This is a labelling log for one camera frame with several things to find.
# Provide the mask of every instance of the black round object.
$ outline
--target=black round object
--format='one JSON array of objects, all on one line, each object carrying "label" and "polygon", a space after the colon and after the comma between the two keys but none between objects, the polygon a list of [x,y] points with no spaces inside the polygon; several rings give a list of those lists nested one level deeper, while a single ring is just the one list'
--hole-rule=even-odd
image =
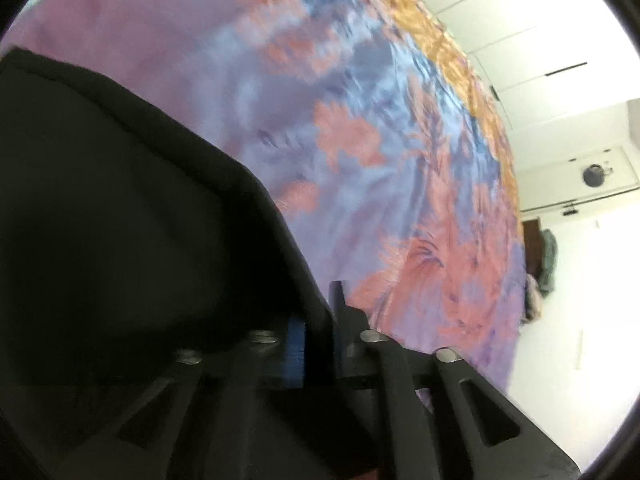
[{"label": "black round object", "polygon": [[604,184],[604,168],[599,164],[591,164],[582,172],[582,179],[589,187],[600,187]]}]

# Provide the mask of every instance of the white wall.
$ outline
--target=white wall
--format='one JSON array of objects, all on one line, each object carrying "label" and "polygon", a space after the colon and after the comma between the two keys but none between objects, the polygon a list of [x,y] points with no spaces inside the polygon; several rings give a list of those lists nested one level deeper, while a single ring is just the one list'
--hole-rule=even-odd
[{"label": "white wall", "polygon": [[508,394],[584,471],[640,392],[640,200],[550,227],[556,291],[521,330]]},{"label": "white wall", "polygon": [[626,103],[508,132],[516,172],[588,154],[628,138]]}]

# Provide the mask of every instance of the bedspread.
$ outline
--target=bedspread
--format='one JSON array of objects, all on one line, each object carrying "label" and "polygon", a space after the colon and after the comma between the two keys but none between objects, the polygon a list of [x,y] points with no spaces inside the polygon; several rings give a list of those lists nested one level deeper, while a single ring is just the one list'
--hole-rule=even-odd
[{"label": "bedspread", "polygon": [[524,304],[492,99],[418,0],[43,0],[2,40],[101,72],[246,165],[324,293],[498,387]]}]

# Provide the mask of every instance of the bed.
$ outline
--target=bed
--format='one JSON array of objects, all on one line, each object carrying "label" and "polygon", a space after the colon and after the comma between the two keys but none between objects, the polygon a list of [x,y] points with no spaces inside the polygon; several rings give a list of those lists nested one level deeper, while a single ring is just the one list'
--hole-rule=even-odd
[{"label": "bed", "polygon": [[505,389],[525,263],[492,97],[418,0],[38,0],[0,44],[95,70],[265,185],[321,290]]}]

